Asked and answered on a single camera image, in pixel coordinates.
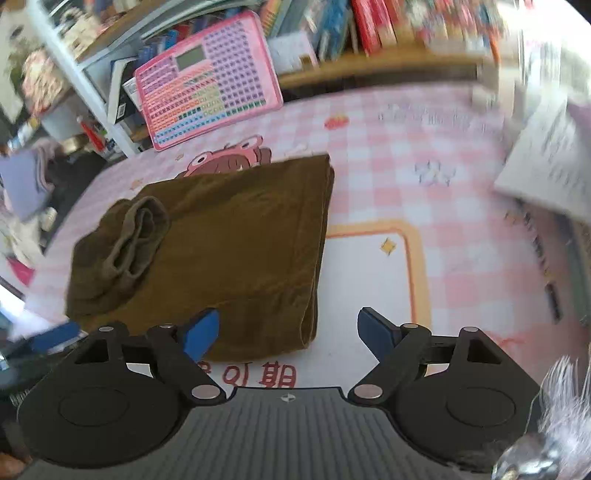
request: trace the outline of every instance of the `silver screw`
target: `silver screw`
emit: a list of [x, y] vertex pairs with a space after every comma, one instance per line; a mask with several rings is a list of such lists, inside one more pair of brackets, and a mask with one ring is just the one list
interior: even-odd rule
[[359, 398], [366, 398], [367, 400], [372, 400], [374, 398], [381, 397], [384, 391], [377, 385], [361, 384], [355, 387], [353, 393], [355, 393], [355, 395], [357, 395]]
[[198, 385], [191, 390], [191, 395], [199, 400], [211, 400], [220, 394], [220, 389], [215, 385]]

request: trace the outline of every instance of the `cartoon character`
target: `cartoon character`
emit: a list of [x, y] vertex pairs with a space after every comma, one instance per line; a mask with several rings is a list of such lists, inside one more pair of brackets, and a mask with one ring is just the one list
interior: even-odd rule
[[271, 149], [261, 145], [262, 137], [254, 135], [235, 145], [226, 145], [221, 150], [203, 152], [192, 159], [187, 170], [178, 174], [177, 178], [240, 171], [271, 163]]

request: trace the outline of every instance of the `folded brown pants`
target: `folded brown pants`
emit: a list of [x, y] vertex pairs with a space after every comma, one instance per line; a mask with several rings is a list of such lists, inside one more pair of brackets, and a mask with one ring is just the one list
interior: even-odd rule
[[[318, 155], [148, 185], [115, 203], [74, 248], [66, 314], [86, 330], [120, 320], [137, 334], [215, 307], [220, 333], [208, 359], [308, 347], [333, 180], [328, 155]], [[146, 198], [160, 201], [170, 229], [143, 275], [122, 285], [120, 276], [105, 278], [112, 273], [105, 265], [121, 243], [124, 219], [137, 222], [137, 212], [127, 214]]]

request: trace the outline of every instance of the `white tassel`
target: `white tassel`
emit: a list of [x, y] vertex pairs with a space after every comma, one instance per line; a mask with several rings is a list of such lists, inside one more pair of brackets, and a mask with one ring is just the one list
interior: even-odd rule
[[538, 430], [560, 451], [557, 480], [582, 480], [591, 472], [591, 351], [581, 392], [577, 367], [577, 362], [562, 357], [541, 386]]

